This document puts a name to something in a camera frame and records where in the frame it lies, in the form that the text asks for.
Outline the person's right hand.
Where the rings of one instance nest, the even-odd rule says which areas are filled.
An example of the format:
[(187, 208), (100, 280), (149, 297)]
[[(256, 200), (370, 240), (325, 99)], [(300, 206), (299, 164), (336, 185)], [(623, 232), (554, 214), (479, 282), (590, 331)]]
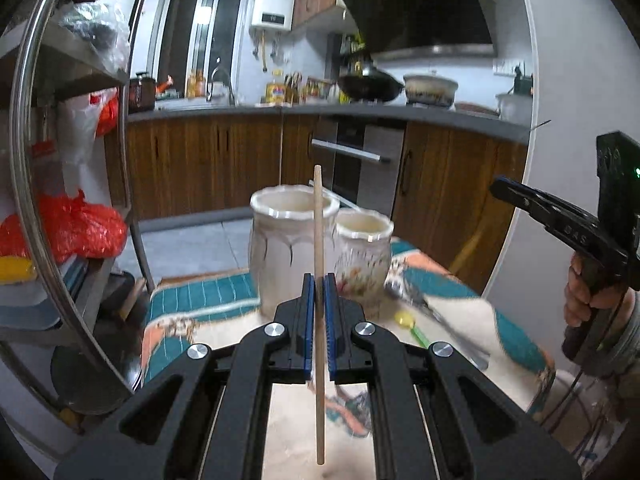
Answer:
[(623, 285), (614, 285), (593, 294), (584, 280), (584, 258), (574, 252), (570, 259), (567, 283), (564, 288), (564, 320), (570, 327), (579, 327), (591, 318), (591, 310), (615, 310), (616, 318), (612, 330), (621, 330), (634, 313), (636, 293)]

